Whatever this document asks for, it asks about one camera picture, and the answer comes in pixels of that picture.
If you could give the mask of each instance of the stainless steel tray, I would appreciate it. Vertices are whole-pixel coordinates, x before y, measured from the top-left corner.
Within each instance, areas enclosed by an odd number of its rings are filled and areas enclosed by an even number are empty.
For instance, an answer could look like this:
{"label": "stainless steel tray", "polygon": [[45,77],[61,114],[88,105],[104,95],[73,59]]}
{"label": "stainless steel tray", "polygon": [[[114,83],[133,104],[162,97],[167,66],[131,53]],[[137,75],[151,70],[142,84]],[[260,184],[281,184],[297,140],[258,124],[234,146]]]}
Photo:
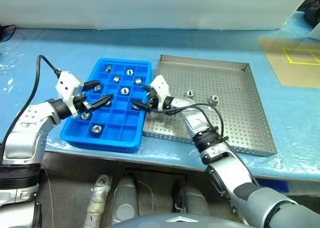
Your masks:
{"label": "stainless steel tray", "polygon": [[[197,103],[219,96],[224,132],[237,152],[263,157],[277,153],[249,63],[161,55],[156,74],[164,76],[173,97],[183,97],[188,90],[195,92]],[[220,126],[214,110],[203,108]],[[143,131],[148,137],[192,143],[176,116],[148,114]]]}

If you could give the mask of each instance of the white backdrop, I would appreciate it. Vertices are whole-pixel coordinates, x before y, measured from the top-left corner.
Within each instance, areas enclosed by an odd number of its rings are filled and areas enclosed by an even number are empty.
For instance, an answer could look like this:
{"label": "white backdrop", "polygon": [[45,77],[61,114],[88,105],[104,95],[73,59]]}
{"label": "white backdrop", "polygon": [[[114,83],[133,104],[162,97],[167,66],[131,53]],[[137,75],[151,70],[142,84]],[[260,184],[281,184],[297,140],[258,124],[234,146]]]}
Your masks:
{"label": "white backdrop", "polygon": [[304,0],[0,0],[0,24],[23,28],[281,28]]}

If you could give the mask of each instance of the metal nut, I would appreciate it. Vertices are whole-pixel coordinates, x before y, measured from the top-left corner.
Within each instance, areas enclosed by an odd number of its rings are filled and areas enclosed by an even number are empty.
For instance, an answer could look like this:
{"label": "metal nut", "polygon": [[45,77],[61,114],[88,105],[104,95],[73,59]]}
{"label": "metal nut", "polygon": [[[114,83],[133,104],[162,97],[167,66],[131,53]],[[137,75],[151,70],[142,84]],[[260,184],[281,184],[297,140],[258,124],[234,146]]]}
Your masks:
{"label": "metal nut", "polygon": [[94,88],[94,92],[99,92],[102,90],[102,86],[100,84],[98,84],[95,88]]}
{"label": "metal nut", "polygon": [[91,132],[92,132],[93,134],[100,134],[100,133],[102,132],[102,127],[101,127],[101,125],[96,124],[96,125],[92,126],[92,127],[91,127]]}
{"label": "metal nut", "polygon": [[128,95],[130,90],[127,87],[123,87],[120,92],[121,92],[121,95]]}
{"label": "metal nut", "polygon": [[185,93],[185,97],[189,99],[193,99],[195,97],[195,93],[193,90],[187,90]]}
{"label": "metal nut", "polygon": [[125,72],[127,75],[133,75],[134,74],[134,70],[133,69],[127,69]]}
{"label": "metal nut", "polygon": [[110,73],[111,70],[112,70],[112,65],[110,65],[110,64],[107,65],[106,68],[105,68],[105,72]]}
{"label": "metal nut", "polygon": [[119,82],[120,82],[120,79],[121,79],[120,76],[115,76],[115,77],[113,78],[113,82],[119,83]]}
{"label": "metal nut", "polygon": [[90,117],[90,113],[89,112],[83,112],[81,114],[81,119],[84,120],[84,121],[88,120],[89,117]]}
{"label": "metal nut", "polygon": [[220,103],[220,98],[217,95],[213,95],[211,96],[210,100],[209,100],[209,104],[213,105],[213,106],[217,106]]}
{"label": "metal nut", "polygon": [[140,78],[136,78],[136,79],[134,80],[134,84],[135,84],[135,85],[141,85],[141,84],[142,84],[142,80],[141,80]]}

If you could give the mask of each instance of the gray robot arm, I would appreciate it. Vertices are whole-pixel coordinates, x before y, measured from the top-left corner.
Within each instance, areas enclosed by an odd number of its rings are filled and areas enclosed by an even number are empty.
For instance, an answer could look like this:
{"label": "gray robot arm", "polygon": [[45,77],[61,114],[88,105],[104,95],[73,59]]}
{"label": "gray robot arm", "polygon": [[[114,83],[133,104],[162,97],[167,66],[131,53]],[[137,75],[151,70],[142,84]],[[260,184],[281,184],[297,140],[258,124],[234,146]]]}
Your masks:
{"label": "gray robot arm", "polygon": [[[170,97],[169,86],[161,75],[151,82],[150,88],[151,102],[157,105],[158,111],[169,112],[170,109],[194,104],[190,99]],[[230,199],[250,226],[320,227],[320,215],[273,189],[259,187],[245,164],[223,137],[212,129],[202,112],[187,108],[178,115],[186,124],[202,162],[207,165],[206,171],[213,185],[220,194]]]}
{"label": "gray robot arm", "polygon": [[[41,58],[48,62],[42,55],[37,61]],[[26,107],[1,145],[0,227],[41,225],[41,204],[34,199],[39,189],[38,175],[48,133],[61,120],[76,118],[79,112],[94,111],[112,98],[106,95],[90,104],[83,92],[93,89],[100,81],[83,83],[68,71],[55,69],[54,72],[58,77],[55,88],[59,99]]]}

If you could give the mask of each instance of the blue table surface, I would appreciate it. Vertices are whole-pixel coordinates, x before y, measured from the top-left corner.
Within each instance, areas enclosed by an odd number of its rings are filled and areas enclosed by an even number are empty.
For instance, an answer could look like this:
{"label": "blue table surface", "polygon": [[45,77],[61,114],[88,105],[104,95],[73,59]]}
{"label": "blue table surface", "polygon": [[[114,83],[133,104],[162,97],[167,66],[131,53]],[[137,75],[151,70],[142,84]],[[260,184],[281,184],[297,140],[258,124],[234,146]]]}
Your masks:
{"label": "blue table surface", "polygon": [[[250,63],[278,154],[240,154],[241,158],[259,177],[320,180],[320,91],[281,85],[257,40],[318,42],[306,38],[311,30],[302,12],[296,12],[280,30],[17,29],[10,41],[0,43],[0,137],[30,95],[39,54],[84,81],[99,58],[150,61],[153,75],[161,54],[246,62]],[[32,104],[56,99],[56,82],[43,64]],[[49,133],[47,151],[191,170],[205,168],[193,145],[151,137],[142,138],[136,153],[73,147],[60,139],[64,123]]]}

